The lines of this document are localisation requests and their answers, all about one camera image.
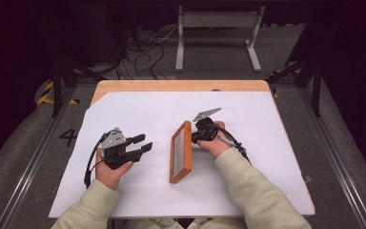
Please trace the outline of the aluminium floor rail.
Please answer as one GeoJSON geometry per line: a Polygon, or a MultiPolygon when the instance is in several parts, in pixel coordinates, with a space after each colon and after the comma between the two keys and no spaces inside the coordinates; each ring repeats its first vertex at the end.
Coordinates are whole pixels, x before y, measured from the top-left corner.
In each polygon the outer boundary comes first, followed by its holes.
{"type": "Polygon", "coordinates": [[[347,171],[323,120],[315,114],[312,106],[312,98],[309,96],[308,91],[306,89],[298,89],[297,91],[325,145],[327,158],[329,159],[343,193],[356,216],[359,227],[361,229],[366,229],[366,206],[356,188],[356,184],[347,171]]]}
{"type": "Polygon", "coordinates": [[[36,149],[34,150],[29,163],[19,178],[17,185],[10,196],[3,213],[0,216],[0,229],[9,229],[14,219],[16,212],[18,211],[26,193],[30,189],[30,186],[34,180],[34,177],[40,167],[40,164],[45,157],[47,147],[51,141],[51,137],[58,126],[58,123],[67,109],[67,105],[74,95],[75,88],[67,88],[61,98],[62,105],[56,112],[56,115],[50,119],[45,131],[40,138],[36,149]]]}

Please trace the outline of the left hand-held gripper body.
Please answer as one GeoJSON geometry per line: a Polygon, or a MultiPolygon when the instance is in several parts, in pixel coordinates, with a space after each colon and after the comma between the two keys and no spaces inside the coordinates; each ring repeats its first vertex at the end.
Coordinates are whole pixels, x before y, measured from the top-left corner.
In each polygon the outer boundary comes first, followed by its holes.
{"type": "Polygon", "coordinates": [[[126,144],[127,137],[124,137],[119,128],[114,128],[105,135],[101,143],[101,156],[105,163],[113,170],[119,168],[124,163],[138,162],[142,155],[135,155],[133,151],[128,152],[126,144]]]}

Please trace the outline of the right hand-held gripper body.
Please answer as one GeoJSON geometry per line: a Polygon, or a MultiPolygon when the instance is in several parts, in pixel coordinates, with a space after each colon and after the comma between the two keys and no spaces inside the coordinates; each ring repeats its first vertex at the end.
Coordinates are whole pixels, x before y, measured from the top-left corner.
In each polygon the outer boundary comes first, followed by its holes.
{"type": "Polygon", "coordinates": [[[193,119],[196,132],[192,133],[192,143],[196,144],[199,140],[212,141],[218,132],[217,126],[210,119],[210,116],[220,111],[220,108],[203,111],[193,119]]]}

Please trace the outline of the white metal stand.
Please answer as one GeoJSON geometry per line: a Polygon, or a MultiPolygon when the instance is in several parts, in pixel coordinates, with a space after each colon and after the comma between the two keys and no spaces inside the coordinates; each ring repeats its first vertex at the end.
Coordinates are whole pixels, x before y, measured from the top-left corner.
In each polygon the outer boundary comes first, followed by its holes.
{"type": "Polygon", "coordinates": [[[183,71],[184,66],[184,29],[185,28],[250,28],[252,35],[244,41],[253,69],[261,71],[261,65],[256,55],[254,45],[261,26],[265,7],[251,11],[185,11],[182,6],[178,9],[177,19],[177,51],[175,70],[183,71]]]}

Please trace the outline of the wooden picture frame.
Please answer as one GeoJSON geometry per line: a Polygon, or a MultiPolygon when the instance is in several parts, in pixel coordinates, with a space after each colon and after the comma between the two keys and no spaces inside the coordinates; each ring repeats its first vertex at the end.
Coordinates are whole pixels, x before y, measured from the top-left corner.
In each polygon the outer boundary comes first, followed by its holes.
{"type": "Polygon", "coordinates": [[[192,124],[185,120],[172,136],[169,182],[176,184],[188,175],[192,168],[192,124]]]}

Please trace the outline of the person's right hand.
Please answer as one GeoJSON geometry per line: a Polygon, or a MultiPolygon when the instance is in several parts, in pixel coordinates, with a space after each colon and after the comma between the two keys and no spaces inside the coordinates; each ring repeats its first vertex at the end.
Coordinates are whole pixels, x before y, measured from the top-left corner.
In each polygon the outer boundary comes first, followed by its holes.
{"type": "Polygon", "coordinates": [[[199,140],[197,145],[207,150],[214,158],[218,158],[232,147],[232,144],[228,142],[228,138],[221,131],[217,132],[217,136],[212,141],[199,140]]]}

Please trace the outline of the person's left hand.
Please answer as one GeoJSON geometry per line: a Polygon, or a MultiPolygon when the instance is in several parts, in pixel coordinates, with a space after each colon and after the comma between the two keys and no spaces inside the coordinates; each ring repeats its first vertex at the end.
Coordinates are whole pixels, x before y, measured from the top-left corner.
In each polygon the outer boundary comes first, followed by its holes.
{"type": "Polygon", "coordinates": [[[113,170],[103,162],[101,151],[96,151],[95,178],[112,190],[116,190],[118,188],[121,177],[129,172],[132,166],[133,163],[128,161],[119,168],[113,170]]]}

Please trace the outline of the black metal stand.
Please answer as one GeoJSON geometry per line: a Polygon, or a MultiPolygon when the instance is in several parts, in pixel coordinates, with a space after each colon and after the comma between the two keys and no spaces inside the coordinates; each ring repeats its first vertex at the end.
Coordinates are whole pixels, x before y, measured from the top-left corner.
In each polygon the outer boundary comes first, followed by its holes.
{"type": "Polygon", "coordinates": [[[89,70],[74,61],[67,58],[60,57],[55,60],[52,66],[52,82],[53,82],[53,96],[54,96],[54,108],[52,117],[57,117],[64,104],[62,98],[62,83],[65,83],[68,87],[75,87],[78,83],[76,73],[73,71],[77,69],[84,75],[93,78],[97,81],[104,80],[104,77],[98,73],[89,70]]]}
{"type": "Polygon", "coordinates": [[[291,66],[284,70],[271,74],[267,79],[267,83],[273,83],[278,79],[289,75],[291,72],[299,70],[299,74],[296,76],[294,83],[298,88],[305,88],[311,79],[313,79],[313,91],[312,91],[312,108],[316,116],[320,116],[319,103],[320,103],[320,89],[321,89],[321,66],[319,61],[315,58],[308,58],[295,62],[291,66]]]}

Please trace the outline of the white paper sheet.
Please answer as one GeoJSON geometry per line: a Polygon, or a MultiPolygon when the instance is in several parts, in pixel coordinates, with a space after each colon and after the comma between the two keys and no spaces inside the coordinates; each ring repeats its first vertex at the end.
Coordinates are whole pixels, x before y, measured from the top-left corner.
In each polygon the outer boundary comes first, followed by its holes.
{"type": "Polygon", "coordinates": [[[84,176],[92,149],[107,131],[145,135],[152,149],[122,176],[112,216],[238,217],[226,182],[206,151],[193,148],[193,169],[169,182],[171,139],[186,120],[213,110],[247,151],[248,158],[303,216],[315,213],[295,153],[270,92],[122,92],[108,93],[85,113],[50,215],[60,217],[85,192],[84,176]]]}

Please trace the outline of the yellow black striped tape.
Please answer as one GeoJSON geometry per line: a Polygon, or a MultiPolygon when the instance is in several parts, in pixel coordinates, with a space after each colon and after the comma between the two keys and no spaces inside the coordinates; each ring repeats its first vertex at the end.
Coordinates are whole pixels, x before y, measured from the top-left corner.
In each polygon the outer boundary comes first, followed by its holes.
{"type": "MultiPolygon", "coordinates": [[[[52,104],[53,105],[55,103],[53,98],[49,98],[49,93],[50,93],[51,89],[53,89],[53,84],[54,83],[52,80],[47,83],[41,96],[38,98],[36,104],[52,104]]],[[[77,105],[77,104],[79,104],[79,99],[71,99],[69,104],[77,105]]]]}

